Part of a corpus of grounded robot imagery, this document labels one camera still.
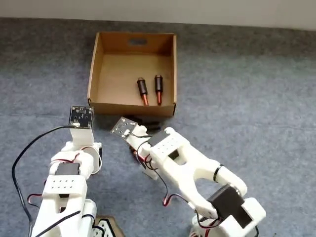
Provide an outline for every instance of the black rubber band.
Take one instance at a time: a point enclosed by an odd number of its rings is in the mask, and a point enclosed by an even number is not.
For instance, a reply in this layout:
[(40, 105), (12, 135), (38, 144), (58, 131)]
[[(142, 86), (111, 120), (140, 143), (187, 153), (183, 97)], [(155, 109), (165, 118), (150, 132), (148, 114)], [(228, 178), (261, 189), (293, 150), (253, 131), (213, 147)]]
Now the black rubber band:
[(220, 164), (220, 165), (217, 167), (217, 169), (215, 170), (215, 172), (214, 172), (213, 180), (214, 180), (215, 182), (216, 182), (217, 173), (218, 173), (218, 171), (220, 170), (220, 168), (222, 168), (222, 167), (223, 167), (223, 165)]

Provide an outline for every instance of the cardboard box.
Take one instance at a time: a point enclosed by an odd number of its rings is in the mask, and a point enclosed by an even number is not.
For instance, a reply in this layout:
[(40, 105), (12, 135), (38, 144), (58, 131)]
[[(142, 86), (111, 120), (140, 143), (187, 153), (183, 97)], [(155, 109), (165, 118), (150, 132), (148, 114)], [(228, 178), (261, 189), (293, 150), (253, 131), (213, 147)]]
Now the cardboard box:
[[(155, 75), (163, 76), (161, 106), (157, 104)], [(143, 105), (138, 78), (146, 80), (149, 106)], [(97, 114), (173, 116), (177, 99), (176, 36), (97, 33), (87, 98)]]

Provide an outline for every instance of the black wire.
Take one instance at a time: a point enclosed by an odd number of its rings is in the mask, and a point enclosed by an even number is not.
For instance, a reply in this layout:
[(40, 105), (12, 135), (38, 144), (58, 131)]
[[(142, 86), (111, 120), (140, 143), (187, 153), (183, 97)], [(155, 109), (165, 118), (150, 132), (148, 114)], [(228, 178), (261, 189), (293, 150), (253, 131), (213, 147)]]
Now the black wire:
[(85, 214), (85, 215), (81, 216), (81, 218), (87, 217), (87, 216), (89, 216), (89, 217), (91, 217), (91, 218), (93, 219), (93, 224), (92, 224), (92, 226), (94, 226), (94, 224), (95, 224), (95, 219), (94, 219), (94, 216), (92, 216), (91, 214)]
[(14, 183), (14, 186), (15, 186), (15, 189), (19, 195), (19, 198), (20, 198), (20, 202), (21, 202), (21, 205), (23, 207), (23, 210), (25, 212), (25, 214), (27, 215), (28, 219), (29, 219), (29, 233), (28, 233), (28, 237), (31, 237), (32, 236), (32, 229), (33, 229), (33, 220), (32, 220), (32, 216), (25, 204), (25, 201), (24, 201), (24, 198), (23, 198), (23, 195), (22, 195), (22, 192), (21, 192), (21, 189), (20, 189), (20, 186), (18, 185), (18, 181), (16, 180), (16, 176), (15, 176), (15, 167), (17, 165), (17, 163), (19, 162), (19, 160), (21, 159), (22, 155), (27, 151), (28, 148), (30, 148), (31, 145), (34, 144), (34, 142), (36, 142), (39, 138), (53, 132), (53, 131), (56, 131), (58, 129), (61, 129), (61, 128), (75, 128), (75, 126), (61, 126), (61, 127), (56, 127), (56, 128), (53, 128), (52, 130), (46, 132), (46, 133), (43, 133), (42, 135), (36, 137), (32, 142), (30, 142), (25, 148), (24, 150), (19, 154), (19, 156), (17, 157), (17, 159), (14, 161), (13, 163), (13, 166), (12, 166), (12, 170), (11, 170), (11, 175), (12, 175), (12, 180), (13, 180), (13, 183)]
[(149, 137), (152, 137), (152, 135), (144, 135), (144, 136), (138, 136), (132, 132), (129, 133), (129, 135), (131, 136), (134, 136), (134, 137), (137, 137), (137, 138), (149, 138)]
[(105, 231), (104, 231), (104, 229), (102, 229), (101, 227), (99, 227), (99, 226), (92, 226), (92, 228), (93, 229), (98, 229), (98, 230), (101, 230), (102, 231), (102, 237), (104, 237), (104, 235), (105, 235)]
[(212, 226), (204, 226), (204, 225), (201, 224), (201, 222), (200, 222), (200, 220), (199, 220), (199, 214), (198, 214), (197, 211), (196, 211), (196, 214), (197, 214), (197, 222), (198, 222), (198, 225), (199, 225), (202, 229), (212, 229), (212, 228), (218, 227), (218, 226), (220, 225), (220, 223), (219, 223), (219, 224), (216, 225), (216, 226), (213, 226), (213, 225), (212, 225)]
[(259, 236), (259, 229), (258, 229), (257, 226), (256, 226), (255, 228), (256, 228), (256, 232), (257, 232), (256, 235), (255, 235), (255, 237), (258, 237), (258, 236)]
[(145, 166), (145, 164), (139, 159), (139, 154), (138, 154), (138, 151), (139, 151), (139, 148), (142, 146), (142, 145), (144, 145), (145, 143), (147, 143), (148, 141), (145, 141), (145, 142), (142, 142), (140, 145), (139, 145), (139, 147), (137, 148), (137, 150), (136, 150), (136, 156), (137, 156), (137, 160), (138, 160), (138, 162), (146, 169), (146, 166)]
[(163, 198), (163, 200), (162, 200), (162, 205), (165, 206), (165, 207), (168, 206), (168, 204), (169, 204), (169, 202), (170, 202), (170, 200), (171, 200), (171, 198), (172, 198), (173, 196), (177, 196), (177, 197), (181, 198), (182, 200), (184, 200), (186, 203), (188, 203), (188, 201), (187, 201), (184, 197), (182, 197), (180, 194), (171, 194), (171, 195), (168, 197), (168, 194), (169, 194), (168, 186), (167, 186), (166, 182), (164, 181), (164, 179), (161, 177), (161, 175), (158, 174), (158, 172), (156, 171), (156, 169), (153, 169), (151, 162), (152, 162), (152, 160), (149, 161), (149, 165), (150, 165), (150, 167), (151, 167), (151, 170), (153, 170), (153, 171), (158, 175), (158, 177), (161, 179), (161, 181), (163, 182), (164, 186), (166, 187), (166, 194), (165, 194), (165, 196), (164, 196), (164, 198)]
[(54, 227), (58, 226), (60, 223), (62, 223), (63, 221), (66, 221), (67, 219), (76, 216), (80, 213), (81, 211), (76, 211), (68, 216), (65, 216), (63, 218), (61, 218), (59, 221), (55, 222), (54, 224), (52, 224), (51, 226), (49, 226), (47, 229), (43, 230), (41, 233), (39, 233), (37, 236), (35, 237), (40, 237), (42, 235), (44, 235), (46, 232), (50, 231), (51, 229), (53, 229)]

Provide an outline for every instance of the white plastic part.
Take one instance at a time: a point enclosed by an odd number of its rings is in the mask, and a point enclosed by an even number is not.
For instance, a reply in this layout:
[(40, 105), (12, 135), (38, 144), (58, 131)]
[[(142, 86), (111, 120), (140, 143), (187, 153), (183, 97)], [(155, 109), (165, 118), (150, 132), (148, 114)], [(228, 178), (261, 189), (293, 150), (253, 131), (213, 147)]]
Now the white plastic part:
[(59, 163), (62, 162), (59, 161), (60, 159), (65, 159), (69, 161), (73, 161), (75, 159), (74, 163), (80, 164), (80, 175), (82, 175), (85, 179), (88, 179), (93, 172), (94, 158), (92, 155), (84, 151), (65, 151), (59, 152), (53, 156), (53, 158), (51, 159), (52, 165), (49, 169), (49, 174), (54, 175), (56, 173)]
[(70, 128), (74, 146), (92, 146), (94, 143), (92, 129)]
[[(35, 237), (43, 230), (76, 211), (81, 211), (58, 226), (46, 232), (42, 237), (62, 236), (78, 237), (81, 216), (87, 192), (85, 178), (81, 175), (49, 175), (42, 193), (42, 203), (32, 236)], [(60, 194), (69, 194), (68, 198), (60, 198)]]
[[(266, 212), (260, 203), (255, 198), (246, 198), (244, 200), (242, 208), (247, 212), (252, 221), (245, 227), (242, 228), (237, 220), (231, 215), (226, 218), (218, 227), (212, 228), (209, 231), (209, 237), (253, 237), (255, 233), (255, 226), (258, 225), (266, 217)], [(206, 220), (201, 224), (204, 226), (209, 225), (213, 220)], [(197, 222), (197, 217), (194, 216), (192, 219), (193, 228), (191, 233), (195, 233), (197, 236), (204, 236), (205, 229), (202, 229)]]
[[(97, 206), (95, 202), (90, 199), (86, 199), (84, 202), (82, 216), (86, 214), (92, 215), (94, 219), (97, 214)], [(80, 231), (79, 231), (80, 237), (89, 237), (92, 235), (93, 218), (90, 216), (81, 218), (81, 225), (80, 225)]]
[[(109, 226), (109, 220), (101, 220), (99, 221), (98, 225), (99, 227), (101, 227), (102, 229), (104, 229), (104, 237), (114, 237), (113, 233), (111, 231), (111, 228)], [(101, 237), (102, 236), (102, 232), (99, 229), (93, 229), (93, 233), (92, 233), (92, 237)]]
[[(138, 136), (143, 136), (147, 135), (146, 131), (144, 126), (136, 126), (132, 132)], [(195, 180), (205, 178), (214, 181), (214, 173), (220, 166), (220, 163), (207, 158), (173, 128), (168, 127), (165, 129), (165, 132), (169, 136), (153, 147), (148, 143), (142, 144), (148, 138), (128, 136), (126, 141), (134, 149), (138, 149), (142, 157), (150, 154), (150, 157), (155, 162), (154, 167), (158, 167), (180, 189), (190, 206), (200, 215), (216, 219), (216, 209), (198, 193)], [(175, 150), (178, 151), (179, 157), (176, 160), (172, 160), (168, 155)], [(223, 166), (218, 170), (216, 182), (222, 185), (232, 184), (242, 196), (247, 192), (246, 184)]]
[[(81, 148), (89, 147), (89, 146), (94, 147), (94, 149), (96, 149), (97, 151), (99, 151), (102, 148), (102, 144), (99, 142), (94, 142), (92, 145), (90, 145), (90, 144), (85, 144), (85, 145), (76, 144), (75, 145), (75, 143), (73, 143), (73, 142), (67, 142), (61, 151), (62, 152), (79, 151)], [(99, 163), (100, 163), (99, 154), (97, 154), (93, 149), (85, 149), (84, 152), (92, 155), (92, 157), (93, 157), (93, 172), (96, 172), (99, 169)]]

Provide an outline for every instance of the carpet floor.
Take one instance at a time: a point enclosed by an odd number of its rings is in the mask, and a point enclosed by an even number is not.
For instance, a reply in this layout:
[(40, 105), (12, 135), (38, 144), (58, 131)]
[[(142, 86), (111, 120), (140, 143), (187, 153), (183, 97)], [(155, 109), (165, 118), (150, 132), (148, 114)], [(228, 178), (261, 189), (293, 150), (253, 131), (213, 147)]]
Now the carpet floor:
[[(178, 103), (165, 125), (246, 182), (246, 196), (267, 212), (260, 236), (316, 236), (316, 32), (6, 18), (0, 19), (0, 236), (26, 236), (11, 166), (34, 137), (68, 123), (71, 105), (86, 105), (97, 31), (175, 33)], [(163, 184), (144, 175), (127, 145), (109, 134), (117, 119), (95, 117), (104, 164), (88, 180), (87, 197), (127, 237), (187, 236), (193, 211), (180, 200), (162, 207)], [(70, 138), (61, 130), (27, 151), (17, 168), (25, 197), (42, 192), (51, 157)], [(206, 198), (219, 187), (204, 180), (197, 186)]]

